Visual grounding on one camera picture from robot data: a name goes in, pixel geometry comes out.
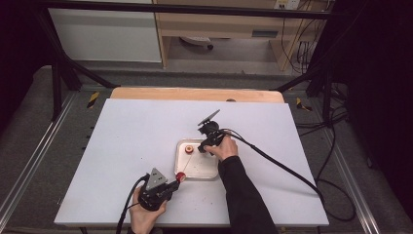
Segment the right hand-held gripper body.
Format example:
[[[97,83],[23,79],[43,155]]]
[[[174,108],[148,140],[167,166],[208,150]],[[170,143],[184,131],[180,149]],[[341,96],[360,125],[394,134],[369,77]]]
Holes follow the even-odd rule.
[[[224,134],[220,131],[219,125],[212,120],[218,112],[219,110],[214,111],[198,124],[198,131],[206,136],[206,139],[201,142],[200,147],[205,147],[206,145],[217,146],[222,142]]]

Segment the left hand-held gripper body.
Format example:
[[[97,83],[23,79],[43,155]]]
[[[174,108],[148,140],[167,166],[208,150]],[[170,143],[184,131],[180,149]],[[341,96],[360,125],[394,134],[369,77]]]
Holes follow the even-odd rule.
[[[170,195],[168,179],[153,168],[140,189],[138,203],[147,211],[157,211],[164,201],[170,199]]]

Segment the white square tray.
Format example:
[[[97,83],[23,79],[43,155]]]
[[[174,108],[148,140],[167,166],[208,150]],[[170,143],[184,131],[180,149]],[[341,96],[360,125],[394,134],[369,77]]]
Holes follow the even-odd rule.
[[[186,170],[186,177],[197,180],[212,180],[218,176],[218,159],[215,156],[210,156],[209,153],[201,153],[198,146],[201,144],[201,139],[183,139],[176,145],[174,173],[182,172],[189,157],[194,155]],[[185,152],[185,146],[192,145],[194,151],[192,154]]]

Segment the thin wooden skewer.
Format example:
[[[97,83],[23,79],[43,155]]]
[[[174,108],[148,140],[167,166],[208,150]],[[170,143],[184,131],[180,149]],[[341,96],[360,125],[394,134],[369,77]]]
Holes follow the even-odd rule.
[[[188,159],[187,163],[185,164],[184,169],[182,170],[182,172],[183,172],[185,175],[187,175],[186,170],[187,170],[188,165],[189,165],[189,163],[191,162],[191,160],[192,160],[193,156],[194,156],[194,155],[191,155],[191,156],[189,157],[189,159]]]

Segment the person's right hand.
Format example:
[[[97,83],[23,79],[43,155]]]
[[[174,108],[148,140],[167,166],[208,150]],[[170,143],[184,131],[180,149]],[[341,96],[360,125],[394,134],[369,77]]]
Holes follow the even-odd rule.
[[[229,157],[239,155],[238,146],[236,142],[229,136],[225,136],[219,145],[206,145],[205,149],[206,152],[212,151],[220,161],[224,161]]]

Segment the person's left hand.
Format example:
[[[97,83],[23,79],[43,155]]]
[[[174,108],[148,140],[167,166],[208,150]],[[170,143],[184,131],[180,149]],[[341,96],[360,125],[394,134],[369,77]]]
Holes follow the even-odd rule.
[[[164,201],[155,212],[147,211],[138,203],[140,187],[132,194],[132,207],[129,208],[131,218],[131,231],[134,234],[149,234],[153,229],[157,218],[167,209],[167,201]]]

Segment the wooden table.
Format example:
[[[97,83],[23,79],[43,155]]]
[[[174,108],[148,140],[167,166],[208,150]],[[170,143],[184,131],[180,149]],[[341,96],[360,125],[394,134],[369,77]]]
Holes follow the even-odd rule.
[[[231,89],[118,87],[110,96],[116,99],[210,100],[284,103],[280,92]]]

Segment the white table board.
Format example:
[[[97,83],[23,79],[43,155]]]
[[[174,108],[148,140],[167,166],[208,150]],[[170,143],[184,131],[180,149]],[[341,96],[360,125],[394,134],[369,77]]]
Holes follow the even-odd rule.
[[[135,182],[153,168],[173,178],[176,145],[199,137],[198,124],[216,110],[219,126],[243,137],[240,156],[275,224],[326,225],[287,104],[115,98],[104,103],[55,222],[116,225]]]

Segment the office chair base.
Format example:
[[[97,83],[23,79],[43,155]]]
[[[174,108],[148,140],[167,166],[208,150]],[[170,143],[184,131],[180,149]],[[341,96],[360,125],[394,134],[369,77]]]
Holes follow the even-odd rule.
[[[192,45],[207,47],[209,50],[213,49],[213,45],[207,37],[181,37],[181,40]]]

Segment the wooden desk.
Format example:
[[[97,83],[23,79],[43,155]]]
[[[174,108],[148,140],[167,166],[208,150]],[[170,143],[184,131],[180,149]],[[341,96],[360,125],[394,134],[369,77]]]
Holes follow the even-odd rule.
[[[276,0],[152,0],[155,4],[275,9]],[[296,10],[322,12],[323,0],[300,0]],[[280,70],[286,70],[296,44],[314,35],[306,19],[256,18],[157,13],[158,32],[168,37],[268,39]]]

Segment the white cabinet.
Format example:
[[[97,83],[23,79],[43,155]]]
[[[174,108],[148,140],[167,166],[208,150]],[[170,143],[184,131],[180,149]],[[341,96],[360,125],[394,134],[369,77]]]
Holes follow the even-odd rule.
[[[50,9],[62,48],[76,60],[160,62],[149,13]]]

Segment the white power strip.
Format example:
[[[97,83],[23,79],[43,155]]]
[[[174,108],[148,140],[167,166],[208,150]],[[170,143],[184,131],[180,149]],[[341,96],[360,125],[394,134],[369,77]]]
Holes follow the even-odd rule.
[[[296,10],[299,3],[300,0],[276,0],[274,8],[281,10]]]

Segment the aluminium floor rail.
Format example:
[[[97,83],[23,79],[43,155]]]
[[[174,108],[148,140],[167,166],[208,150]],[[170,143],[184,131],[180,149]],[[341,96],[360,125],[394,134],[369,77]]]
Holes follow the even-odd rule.
[[[331,129],[323,130],[326,140],[332,146],[332,156],[335,161],[335,165],[343,180],[347,192],[349,193],[352,201],[356,207],[357,217],[361,227],[365,234],[380,234],[380,228],[376,222],[376,219],[369,209],[369,206],[357,184],[348,163],[345,160],[344,154],[334,136]]]
[[[70,92],[67,95],[63,102],[61,112],[57,115],[56,119],[51,122],[48,129],[43,134],[41,140],[31,154],[28,162],[21,171],[19,178],[15,182],[13,188],[9,192],[3,204],[0,206],[0,232],[6,227],[23,193],[25,192],[28,184],[36,173],[41,161],[47,153],[51,143],[56,136],[56,133],[60,129],[61,124],[65,120],[67,113],[69,112],[73,101],[77,96],[77,92]]]

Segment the black metal frame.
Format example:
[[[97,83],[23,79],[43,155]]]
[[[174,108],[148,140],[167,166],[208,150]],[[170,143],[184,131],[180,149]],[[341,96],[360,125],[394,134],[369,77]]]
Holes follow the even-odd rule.
[[[54,81],[54,116],[59,114],[61,107],[59,76],[62,76],[70,90],[80,90],[82,84],[75,70],[83,73],[105,88],[117,88],[116,84],[104,80],[100,76],[89,71],[86,67],[74,61],[62,48],[57,33],[46,20],[48,9],[91,10],[111,12],[139,12],[139,13],[168,13],[181,15],[213,15],[213,16],[237,16],[256,18],[280,18],[280,19],[311,19],[330,20],[336,14],[327,12],[291,11],[291,10],[264,10],[255,8],[217,7],[217,6],[193,6],[171,4],[144,4],[125,2],[101,2],[101,1],[72,1],[72,0],[34,0],[31,3],[33,15],[46,34],[52,45],[54,56],[53,81]]]

